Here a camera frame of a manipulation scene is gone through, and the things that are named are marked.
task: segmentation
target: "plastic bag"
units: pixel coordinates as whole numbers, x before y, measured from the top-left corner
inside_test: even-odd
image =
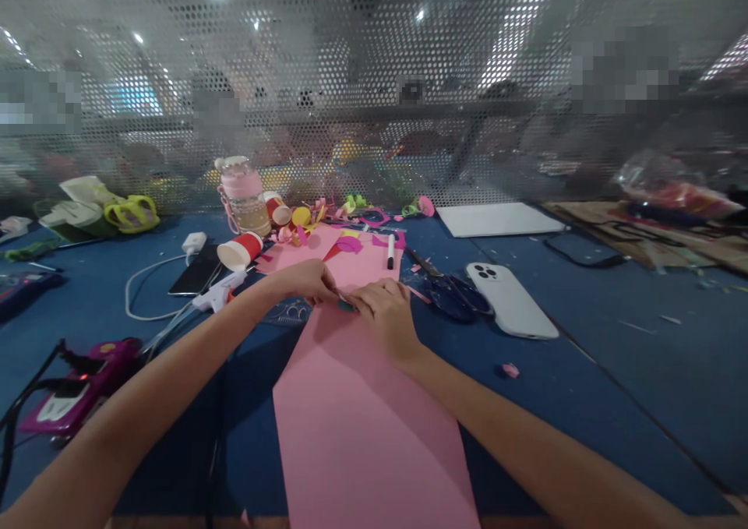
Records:
[[[653,150],[631,157],[621,167],[616,181],[636,202],[681,210],[704,219],[722,219],[743,209],[722,193],[707,188],[700,172]]]

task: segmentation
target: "blue table surface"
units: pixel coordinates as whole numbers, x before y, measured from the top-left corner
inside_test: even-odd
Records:
[[[703,289],[693,272],[661,276],[635,262],[589,270],[535,238],[475,243],[493,262],[508,264],[535,301],[727,491],[748,493],[748,293],[730,287],[748,288],[748,281],[707,269],[704,279],[714,287]],[[585,262],[610,253],[583,235],[554,244]]]
[[[486,260],[474,242],[450,238],[438,220],[409,220],[406,225],[408,244],[423,256],[431,256],[444,272],[460,272],[470,262]],[[72,349],[85,351],[98,342],[127,336],[149,340],[163,328],[165,321],[143,323],[125,315],[124,285],[137,270],[178,256],[182,241],[193,231],[205,231],[216,242],[231,237],[224,217],[173,217],[164,220],[156,231],[144,235],[57,251],[44,257],[44,263],[65,269],[64,275],[69,280],[44,293],[25,312],[0,326],[0,409],[10,405],[59,337],[66,337]],[[18,248],[45,236],[43,231],[34,232],[3,248]],[[535,258],[538,270],[550,273],[551,268],[545,264],[549,255],[542,252]],[[520,259],[527,259],[528,266],[531,265],[530,257],[525,254],[512,260]],[[406,256],[404,270],[409,265]],[[185,300],[166,294],[182,267],[183,264],[175,261],[146,274],[133,311],[155,316],[184,305]],[[24,264],[0,264],[0,273],[10,270],[35,269]],[[409,271],[403,279],[418,286],[419,279]],[[520,279],[531,289],[526,278]],[[577,285],[574,289],[586,288]],[[537,290],[533,285],[531,293],[547,308]],[[572,307],[573,313],[589,315],[582,305]],[[734,513],[718,488],[672,440],[567,339],[534,342],[508,337],[493,323],[453,324],[416,299],[413,313],[424,343],[447,361],[608,457],[685,512]],[[674,315],[665,309],[661,313]],[[196,317],[186,328],[202,319]],[[219,374],[149,453],[126,489],[117,513],[201,514],[206,507],[206,476],[213,438],[219,425],[223,425],[218,484],[213,492],[216,513],[235,514],[246,508],[251,515],[287,514],[272,388],[300,333],[299,328],[258,326],[224,368],[224,399],[219,399]],[[638,358],[645,361],[646,355],[643,349]],[[495,365],[506,362],[520,369],[519,378],[501,379],[494,373]],[[64,371],[63,364],[56,364],[51,375]],[[56,454],[44,437],[26,440],[21,435],[17,441],[20,445],[16,449],[5,507]],[[524,515],[542,511],[465,431],[463,441],[480,514]]]

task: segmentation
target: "power adapter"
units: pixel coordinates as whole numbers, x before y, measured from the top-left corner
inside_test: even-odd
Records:
[[[205,233],[203,233],[202,231],[200,233],[190,233],[189,235],[187,235],[187,238],[182,243],[182,250],[187,255],[187,258],[195,254],[196,252],[200,252],[203,249],[203,246],[205,245],[205,241],[207,241],[207,239],[207,235],[205,235]]]

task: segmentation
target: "white marker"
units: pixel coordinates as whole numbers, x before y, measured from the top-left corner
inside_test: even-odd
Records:
[[[387,245],[387,269],[394,270],[395,267],[395,236],[390,234],[390,243]]]

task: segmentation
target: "pink water bottle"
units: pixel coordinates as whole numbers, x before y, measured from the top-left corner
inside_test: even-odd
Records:
[[[270,233],[263,181],[249,159],[243,155],[216,159],[215,167],[221,172],[218,192],[231,230],[237,235],[251,231],[260,237]]]

